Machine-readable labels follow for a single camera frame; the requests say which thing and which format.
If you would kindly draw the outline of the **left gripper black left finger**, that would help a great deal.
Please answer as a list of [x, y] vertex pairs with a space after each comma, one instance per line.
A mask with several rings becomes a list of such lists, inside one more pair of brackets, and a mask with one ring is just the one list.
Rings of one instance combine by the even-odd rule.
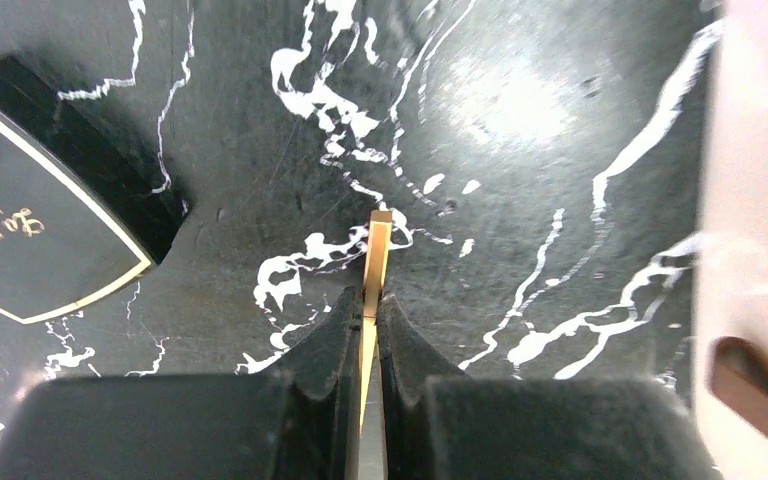
[[66, 378], [35, 386], [0, 479], [353, 479], [359, 290], [253, 374]]

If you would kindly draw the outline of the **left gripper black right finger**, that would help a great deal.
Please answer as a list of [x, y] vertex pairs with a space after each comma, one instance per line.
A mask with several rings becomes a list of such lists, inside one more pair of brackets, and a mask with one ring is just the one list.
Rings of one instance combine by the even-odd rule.
[[715, 479], [682, 402], [650, 379], [473, 378], [378, 311], [389, 479]]

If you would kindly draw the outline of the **thin wooden makeup pencil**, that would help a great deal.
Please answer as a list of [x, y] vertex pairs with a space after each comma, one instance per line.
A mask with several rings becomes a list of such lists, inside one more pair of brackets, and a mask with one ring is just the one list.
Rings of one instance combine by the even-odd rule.
[[362, 432], [363, 430], [373, 359], [377, 348], [377, 312], [386, 283], [392, 228], [393, 214], [391, 211], [374, 210], [371, 213], [363, 278], [363, 306], [359, 356], [359, 432]]

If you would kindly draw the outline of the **white bottom drawer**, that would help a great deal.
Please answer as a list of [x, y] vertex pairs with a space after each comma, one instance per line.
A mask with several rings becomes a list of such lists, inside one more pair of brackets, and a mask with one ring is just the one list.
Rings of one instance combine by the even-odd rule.
[[692, 403], [726, 479], [768, 479], [768, 1], [726, 1], [712, 66]]

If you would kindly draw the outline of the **black compact powder case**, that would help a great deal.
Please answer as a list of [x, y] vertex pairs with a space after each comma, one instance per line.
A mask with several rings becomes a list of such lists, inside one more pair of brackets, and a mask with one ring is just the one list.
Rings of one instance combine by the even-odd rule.
[[20, 324], [87, 307], [158, 266], [185, 209], [13, 56], [0, 57], [0, 315]]

